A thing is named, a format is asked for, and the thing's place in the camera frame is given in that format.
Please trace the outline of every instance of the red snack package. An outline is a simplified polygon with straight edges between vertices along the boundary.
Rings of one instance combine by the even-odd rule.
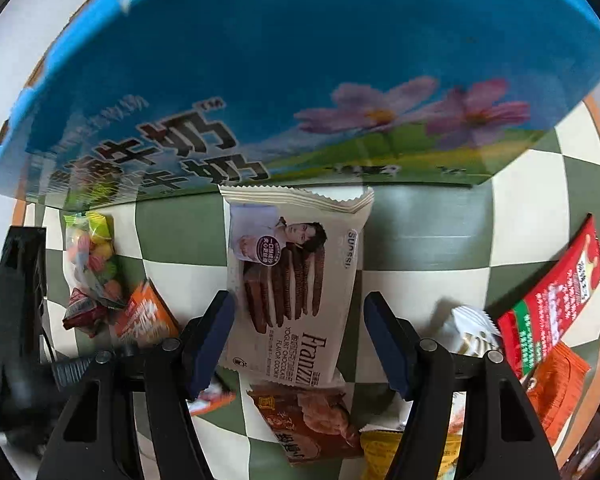
[[[361,456],[360,435],[337,390],[261,386],[248,392],[293,465]]]
[[[593,215],[549,273],[498,320],[507,361],[518,378],[542,362],[600,283],[600,242]]]
[[[590,368],[567,345],[558,343],[534,372],[526,394],[552,446],[580,399]]]
[[[141,347],[180,334],[178,323],[149,280],[136,287],[116,321],[115,330],[120,342],[133,341]]]
[[[107,307],[74,288],[69,298],[69,306],[62,318],[65,330],[77,328],[89,337],[94,337],[100,325],[107,319]]]

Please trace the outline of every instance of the orange snack package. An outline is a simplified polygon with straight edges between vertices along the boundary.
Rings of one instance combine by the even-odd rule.
[[[564,343],[558,343],[530,380],[526,394],[552,446],[580,399],[589,370],[584,359]]]
[[[121,343],[136,342],[140,347],[180,334],[178,323],[149,280],[136,287],[116,321],[115,330]]]

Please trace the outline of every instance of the red and green package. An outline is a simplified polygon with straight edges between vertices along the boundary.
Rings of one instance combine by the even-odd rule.
[[[518,378],[542,362],[600,283],[600,242],[593,215],[540,282],[498,320],[507,361]]]

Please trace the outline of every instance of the man's black hair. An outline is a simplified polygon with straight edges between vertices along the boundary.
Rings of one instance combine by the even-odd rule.
[[[302,244],[302,248],[308,253],[315,253],[318,247],[323,246],[325,241],[327,241],[327,233],[324,232],[322,224],[318,222],[308,222],[307,225],[315,229],[315,235]]]

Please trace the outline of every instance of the flower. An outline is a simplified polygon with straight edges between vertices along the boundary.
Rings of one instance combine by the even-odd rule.
[[[423,110],[427,135],[440,136],[438,146],[452,150],[459,146],[478,148],[495,142],[506,126],[529,120],[529,104],[512,101],[494,105],[507,92],[504,79],[476,83],[467,91],[450,90],[446,98]]]
[[[382,93],[368,85],[342,83],[332,93],[335,108],[309,108],[294,115],[300,129],[312,134],[345,130],[384,131],[413,119],[408,110],[431,97],[438,86],[432,77],[417,77]]]

